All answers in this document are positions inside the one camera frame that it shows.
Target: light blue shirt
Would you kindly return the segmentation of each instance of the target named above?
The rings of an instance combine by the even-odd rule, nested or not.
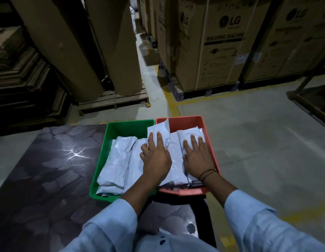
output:
[[[235,190],[224,212],[240,251],[325,251],[325,245],[279,220],[275,210]],[[158,233],[134,245],[137,215],[131,205],[117,199],[90,219],[80,235],[62,251],[205,251],[217,250],[192,235]]]

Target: poly mailer package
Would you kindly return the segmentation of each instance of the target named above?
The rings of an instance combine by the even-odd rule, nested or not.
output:
[[[147,138],[138,139],[132,147],[130,162],[125,180],[124,193],[134,185],[143,174],[144,162],[140,158],[141,146],[147,143]]]
[[[203,142],[205,142],[202,128],[199,129],[198,127],[193,127],[193,128],[187,129],[187,130],[179,130],[179,131],[177,131],[177,135],[179,136],[180,146],[182,148],[183,154],[187,154],[187,152],[185,151],[184,146],[183,146],[184,140],[186,140],[188,142],[189,147],[193,150],[192,140],[190,139],[191,135],[195,136],[196,142],[198,144],[199,144],[199,136],[201,136],[203,139]],[[188,174],[187,176],[188,176],[188,179],[190,182],[195,182],[198,180],[197,178],[194,178],[190,174]]]
[[[177,132],[170,134],[168,151],[172,159],[172,166],[167,177],[160,185],[162,186],[171,181],[174,182],[174,185],[187,184],[188,179],[184,172],[182,151]]]
[[[124,187],[131,148],[136,139],[134,136],[117,137],[110,150],[108,159],[97,178],[97,183],[100,186]]]
[[[162,135],[163,145],[166,148],[170,142],[170,131],[169,131],[169,121],[166,119],[162,123],[158,123],[154,126],[147,128],[147,137],[149,137],[150,132],[153,132],[153,140],[155,146],[157,146],[157,132],[160,132]]]
[[[120,195],[123,193],[123,189],[117,186],[99,186],[96,194],[102,194],[102,196],[107,195]]]

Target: plastic crate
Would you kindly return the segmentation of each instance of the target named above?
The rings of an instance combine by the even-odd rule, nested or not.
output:
[[[157,118],[155,120],[156,124],[164,122],[167,118]],[[208,149],[214,159],[215,168],[219,171],[219,165],[217,163],[215,154],[212,150],[210,139],[207,133],[207,128],[204,124],[203,118],[201,116],[191,116],[191,117],[176,117],[176,118],[169,118],[169,129],[170,132],[176,132],[177,130],[186,130],[193,127],[202,128],[205,141],[207,143]],[[197,187],[197,188],[188,188],[188,189],[179,189],[177,191],[168,190],[165,188],[159,189],[160,192],[168,193],[168,194],[175,194],[179,196],[188,196],[188,195],[205,195],[209,192],[209,189],[205,186]]]
[[[98,189],[97,178],[101,173],[103,166],[105,165],[106,159],[109,156],[112,140],[117,139],[118,136],[135,136],[138,139],[147,138],[147,128],[153,126],[154,124],[155,121],[153,119],[108,123],[108,125],[106,126],[102,149],[98,158],[95,174],[93,175],[93,182],[91,183],[89,191],[89,196],[91,198],[113,202],[120,197],[120,195],[96,195]]]

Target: left hand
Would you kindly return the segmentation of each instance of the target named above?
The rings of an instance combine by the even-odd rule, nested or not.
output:
[[[167,177],[172,165],[172,159],[163,145],[160,132],[157,133],[157,146],[153,141],[153,133],[150,133],[148,146],[148,148],[147,144],[141,146],[143,152],[140,153],[140,158],[144,162],[143,176],[156,187]]]

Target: wrist band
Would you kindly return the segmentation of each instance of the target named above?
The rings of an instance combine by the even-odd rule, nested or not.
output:
[[[217,171],[214,170],[214,171],[208,173],[208,174],[203,178],[203,180],[202,180],[202,184],[204,184],[204,180],[205,180],[205,179],[206,179],[210,174],[213,174],[214,172],[217,172]]]
[[[202,177],[204,174],[206,174],[207,172],[209,172],[209,171],[216,171],[216,169],[208,169],[208,170],[204,171],[203,173],[201,173],[201,175],[199,176],[198,180],[201,181],[201,177]]]

